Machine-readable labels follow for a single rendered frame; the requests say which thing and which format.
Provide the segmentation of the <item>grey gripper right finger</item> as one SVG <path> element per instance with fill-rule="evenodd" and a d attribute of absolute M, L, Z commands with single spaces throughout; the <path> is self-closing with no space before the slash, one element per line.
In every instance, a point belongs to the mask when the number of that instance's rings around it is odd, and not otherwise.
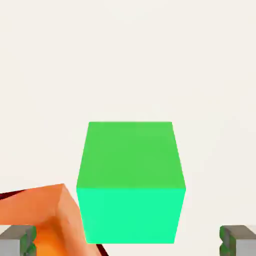
<path fill-rule="evenodd" d="M 256 256 L 256 229 L 246 225 L 222 225 L 219 256 Z"/>

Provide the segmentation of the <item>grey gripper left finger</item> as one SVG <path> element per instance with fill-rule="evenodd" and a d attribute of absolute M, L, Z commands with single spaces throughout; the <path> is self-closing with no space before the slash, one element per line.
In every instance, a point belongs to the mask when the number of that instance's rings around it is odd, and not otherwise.
<path fill-rule="evenodd" d="M 0 234 L 0 256 L 37 256 L 33 225 L 11 225 Z"/>

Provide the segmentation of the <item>small green cube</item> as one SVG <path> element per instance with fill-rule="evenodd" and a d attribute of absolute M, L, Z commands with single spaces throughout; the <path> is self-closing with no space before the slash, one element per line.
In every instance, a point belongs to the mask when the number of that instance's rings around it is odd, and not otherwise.
<path fill-rule="evenodd" d="M 88 124 L 76 185 L 88 243 L 174 243 L 185 192 L 171 122 Z"/>

